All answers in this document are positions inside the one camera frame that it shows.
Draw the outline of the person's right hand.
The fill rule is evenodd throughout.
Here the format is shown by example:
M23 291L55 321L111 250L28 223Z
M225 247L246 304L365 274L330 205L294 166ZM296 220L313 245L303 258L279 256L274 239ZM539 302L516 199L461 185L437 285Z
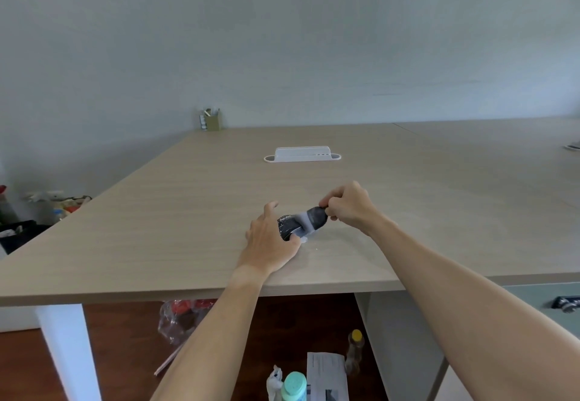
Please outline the person's right hand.
M375 207L366 189L356 181L336 187L329 193L343 193L341 222L360 230L366 236L372 236L375 229L391 223L389 218Z

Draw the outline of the person's left hand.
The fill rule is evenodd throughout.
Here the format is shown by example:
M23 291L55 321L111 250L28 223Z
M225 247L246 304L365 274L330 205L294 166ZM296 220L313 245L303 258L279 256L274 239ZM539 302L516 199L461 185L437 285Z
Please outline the person's left hand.
M299 251L288 249L279 234L278 218L274 209L277 201L268 202L262 214L251 221L246 231L246 247L243 249L238 264L251 266L268 278L272 273L285 266Z

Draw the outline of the black item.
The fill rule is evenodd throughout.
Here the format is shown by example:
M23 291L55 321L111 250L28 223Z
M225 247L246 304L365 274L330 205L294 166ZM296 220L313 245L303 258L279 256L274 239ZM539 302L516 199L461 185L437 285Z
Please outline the black item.
M279 234L284 241L289 241L295 234L304 243L308 236L321 229L327 220L325 208L317 206L299 214L283 215L278 219Z

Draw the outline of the person's left forearm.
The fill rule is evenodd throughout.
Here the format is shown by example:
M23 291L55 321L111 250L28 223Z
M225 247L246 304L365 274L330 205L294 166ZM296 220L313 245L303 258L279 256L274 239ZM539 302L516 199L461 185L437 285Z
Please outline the person's left forearm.
M270 266L238 266L150 401L230 401Z

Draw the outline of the person's right forearm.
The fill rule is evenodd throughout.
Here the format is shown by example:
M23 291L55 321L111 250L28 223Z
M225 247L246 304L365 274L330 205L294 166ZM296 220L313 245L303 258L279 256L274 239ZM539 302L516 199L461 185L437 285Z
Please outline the person's right forearm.
M504 288L434 252L382 214L384 253L474 401L580 401L580 339Z

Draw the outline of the yellow-capped amber bottle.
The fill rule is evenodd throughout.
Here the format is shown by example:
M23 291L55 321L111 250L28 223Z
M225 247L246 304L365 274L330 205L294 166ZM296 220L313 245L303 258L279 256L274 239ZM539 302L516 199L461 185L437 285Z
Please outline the yellow-capped amber bottle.
M349 334L349 348L344 361L344 368L347 376L355 376L359 374L362 351L365 343L366 340L362 331L359 329L355 329Z

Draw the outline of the white printed paper sheet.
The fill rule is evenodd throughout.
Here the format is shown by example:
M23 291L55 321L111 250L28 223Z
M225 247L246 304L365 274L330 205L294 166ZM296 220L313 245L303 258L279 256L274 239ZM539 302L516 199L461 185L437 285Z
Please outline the white printed paper sheet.
M350 401L341 354L308 352L306 401Z

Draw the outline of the tan pen holder box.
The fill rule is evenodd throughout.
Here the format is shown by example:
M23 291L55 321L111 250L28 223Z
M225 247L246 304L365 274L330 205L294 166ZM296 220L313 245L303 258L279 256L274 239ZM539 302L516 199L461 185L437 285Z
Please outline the tan pen holder box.
M199 113L199 124L202 131L219 132L221 126L221 110L207 107Z

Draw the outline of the white spray bottle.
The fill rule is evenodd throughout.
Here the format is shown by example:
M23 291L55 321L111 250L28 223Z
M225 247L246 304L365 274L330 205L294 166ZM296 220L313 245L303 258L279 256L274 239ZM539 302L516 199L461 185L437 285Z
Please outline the white spray bottle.
M266 381L268 401L282 401L281 390L283 385L283 372L281 368L274 365L273 370Z

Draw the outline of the teal-capped bottle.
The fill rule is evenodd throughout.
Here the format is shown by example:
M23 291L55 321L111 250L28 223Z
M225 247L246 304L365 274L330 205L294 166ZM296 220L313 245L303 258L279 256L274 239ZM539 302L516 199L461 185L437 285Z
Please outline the teal-capped bottle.
M306 375L293 371L289 373L280 390L281 401L308 401L308 381Z

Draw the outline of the grey drawer cabinet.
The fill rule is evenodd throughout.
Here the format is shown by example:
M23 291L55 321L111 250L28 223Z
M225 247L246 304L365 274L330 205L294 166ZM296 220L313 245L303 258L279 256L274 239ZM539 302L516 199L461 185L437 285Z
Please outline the grey drawer cabinet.
M505 289L580 338L580 308L551 308L557 297L580 297L580 282ZM355 297L389 401L473 401L406 291Z

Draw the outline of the white thin stick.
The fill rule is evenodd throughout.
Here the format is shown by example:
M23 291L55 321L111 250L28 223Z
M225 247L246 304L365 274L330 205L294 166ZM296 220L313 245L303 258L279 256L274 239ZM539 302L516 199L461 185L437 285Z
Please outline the white thin stick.
M170 355L167 359L165 359L163 361L163 363L156 369L156 371L154 372L154 376L155 377L159 377L163 374L163 372L166 371L167 368L170 367L170 365L173 363L173 361L175 360L175 358L177 357L178 353L180 352L180 350L182 349L184 345L179 345Z

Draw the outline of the white table leg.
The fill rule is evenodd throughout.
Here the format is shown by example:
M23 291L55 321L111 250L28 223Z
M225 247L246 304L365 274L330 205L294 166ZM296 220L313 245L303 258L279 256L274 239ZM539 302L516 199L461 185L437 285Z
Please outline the white table leg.
M102 401L82 304L35 309L68 401Z

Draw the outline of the clear trigger spray bottle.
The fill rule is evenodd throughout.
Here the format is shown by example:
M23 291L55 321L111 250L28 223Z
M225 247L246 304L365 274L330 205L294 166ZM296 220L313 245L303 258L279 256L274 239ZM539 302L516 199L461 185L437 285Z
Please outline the clear trigger spray bottle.
M36 220L47 225L60 222L63 218L60 202L65 198L63 190L33 190L23 194L32 203Z

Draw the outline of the red-capped dark bottle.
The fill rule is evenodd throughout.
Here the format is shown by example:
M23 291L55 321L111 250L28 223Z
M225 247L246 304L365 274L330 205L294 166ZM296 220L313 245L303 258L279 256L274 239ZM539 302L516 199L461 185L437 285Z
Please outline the red-capped dark bottle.
M0 225L18 222L18 214L14 211L6 196L7 187L0 185Z

